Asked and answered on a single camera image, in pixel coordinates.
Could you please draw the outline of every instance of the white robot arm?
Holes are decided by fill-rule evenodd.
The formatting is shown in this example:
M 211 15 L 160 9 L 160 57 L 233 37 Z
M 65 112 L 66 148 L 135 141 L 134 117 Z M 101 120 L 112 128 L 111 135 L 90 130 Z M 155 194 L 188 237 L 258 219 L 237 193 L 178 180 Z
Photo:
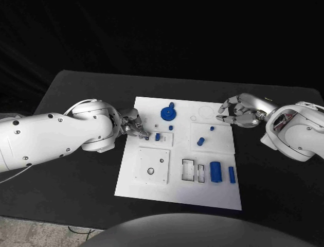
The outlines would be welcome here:
M 121 134 L 148 137 L 137 109 L 118 112 L 101 100 L 80 101 L 62 115 L 47 113 L 0 120 L 0 172 L 72 154 L 79 146 L 111 150 Z
M 324 158 L 324 112 L 318 110 L 324 107 L 299 102 L 279 108 L 269 99 L 245 93 L 226 100 L 219 113 L 233 104 L 237 116 L 217 115 L 220 121 L 252 128 L 265 120 L 262 143 L 298 161 L 314 154 Z

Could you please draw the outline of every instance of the gray floor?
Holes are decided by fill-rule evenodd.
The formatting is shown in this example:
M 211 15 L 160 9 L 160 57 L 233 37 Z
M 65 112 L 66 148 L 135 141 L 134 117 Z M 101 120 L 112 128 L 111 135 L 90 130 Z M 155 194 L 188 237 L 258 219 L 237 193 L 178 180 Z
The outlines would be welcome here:
M 89 232 L 78 227 L 72 230 Z M 90 233 L 89 238 L 101 232 Z M 75 247 L 85 240 L 86 235 L 72 233 L 66 226 L 0 217 L 0 247 Z

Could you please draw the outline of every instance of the circular hole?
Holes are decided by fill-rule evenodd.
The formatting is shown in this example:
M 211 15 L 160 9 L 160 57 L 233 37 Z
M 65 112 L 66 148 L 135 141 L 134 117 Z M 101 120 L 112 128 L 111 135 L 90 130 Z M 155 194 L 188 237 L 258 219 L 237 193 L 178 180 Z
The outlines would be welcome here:
M 148 173 L 150 175 L 152 175 L 152 173 L 154 173 L 154 169 L 152 169 L 152 168 L 150 168 L 150 169 L 147 170 L 147 173 Z

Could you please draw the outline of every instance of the black table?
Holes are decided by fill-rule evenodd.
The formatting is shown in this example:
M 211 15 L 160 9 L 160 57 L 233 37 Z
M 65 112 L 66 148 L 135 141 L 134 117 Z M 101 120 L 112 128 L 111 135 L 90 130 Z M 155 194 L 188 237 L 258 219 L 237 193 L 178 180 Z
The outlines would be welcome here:
M 63 113 L 90 98 L 121 109 L 134 106 L 137 96 L 223 102 L 240 93 L 268 97 L 281 105 L 298 101 L 324 105 L 318 91 L 301 87 L 62 71 L 36 114 Z M 161 213 L 214 214 L 259 223 L 324 246 L 324 160 L 318 156 L 305 163 L 289 159 L 260 143 L 263 133 L 265 123 L 252 129 L 233 126 L 243 211 L 115 197 L 122 136 L 111 151 L 99 154 L 79 149 L 0 184 L 0 216 L 105 229 Z

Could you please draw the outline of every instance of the blue cylinder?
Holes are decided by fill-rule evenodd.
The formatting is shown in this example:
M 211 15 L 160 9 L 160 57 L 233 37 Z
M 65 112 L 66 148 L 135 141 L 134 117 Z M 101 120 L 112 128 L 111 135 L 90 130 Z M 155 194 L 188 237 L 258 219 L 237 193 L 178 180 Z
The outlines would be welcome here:
M 230 183 L 236 183 L 236 178 L 234 178 L 234 168 L 233 166 L 229 167 L 229 173 L 230 173 Z
M 198 142 L 197 142 L 197 145 L 201 146 L 203 143 L 204 143 L 204 138 L 201 137 L 200 140 L 198 140 Z
M 211 173 L 211 182 L 222 182 L 222 172 L 220 172 L 220 162 L 213 161 L 210 163 L 210 173 Z
M 177 112 L 174 110 L 174 103 L 171 102 L 168 107 L 162 108 L 161 112 L 160 112 L 160 116 L 165 121 L 171 121 L 175 116 L 177 116 Z

